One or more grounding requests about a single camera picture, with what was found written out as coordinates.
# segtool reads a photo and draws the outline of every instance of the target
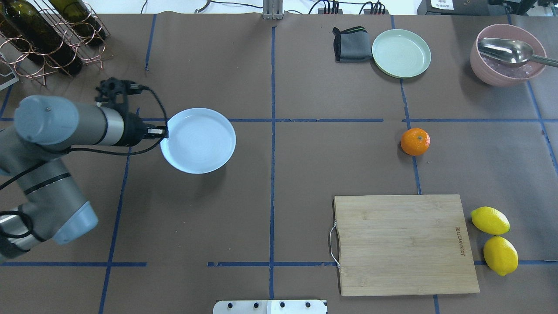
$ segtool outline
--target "orange fruit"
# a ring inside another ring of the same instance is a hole
[[[401,136],[401,149],[411,156],[422,155],[430,146],[430,135],[425,130],[415,127]]]

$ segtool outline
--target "metal spoon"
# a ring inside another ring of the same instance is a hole
[[[533,61],[558,68],[558,60],[533,55],[533,47],[521,40],[483,38],[478,48],[481,54],[504,63],[520,66]]]

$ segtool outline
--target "green glass bottle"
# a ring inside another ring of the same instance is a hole
[[[102,39],[107,38],[107,34],[101,28],[101,25],[90,15],[89,9],[87,9],[81,0],[49,0],[49,2],[66,21],[70,23],[86,23],[81,25],[77,24],[72,27],[74,32],[79,36],[84,38],[91,37],[94,33],[93,27],[95,27]],[[87,44],[95,47],[102,43],[103,41],[100,38],[94,37]]]
[[[20,32],[18,32],[13,26],[6,20],[4,15],[2,14],[3,6],[0,3],[0,34],[6,39],[16,38],[21,36]],[[27,53],[29,52],[29,44],[23,40],[12,40],[9,42],[14,46],[19,52]],[[45,58],[40,55],[36,55],[34,53],[29,53],[27,58],[31,60],[38,66],[42,66],[45,63]]]
[[[38,10],[25,0],[0,0],[4,5],[2,13],[25,38],[35,51],[48,54],[59,66],[60,73],[77,75],[83,63],[75,51],[62,40],[62,37],[50,26]]]

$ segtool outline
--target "lemon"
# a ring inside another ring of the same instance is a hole
[[[501,236],[493,236],[488,240],[484,244],[483,254],[488,267],[500,276],[512,273],[519,263],[516,248]]]
[[[509,231],[508,218],[497,209],[484,206],[471,212],[473,225],[491,235],[501,235]]]

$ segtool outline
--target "wooden cutting board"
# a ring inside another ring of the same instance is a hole
[[[342,296],[478,293],[459,195],[336,196]]]

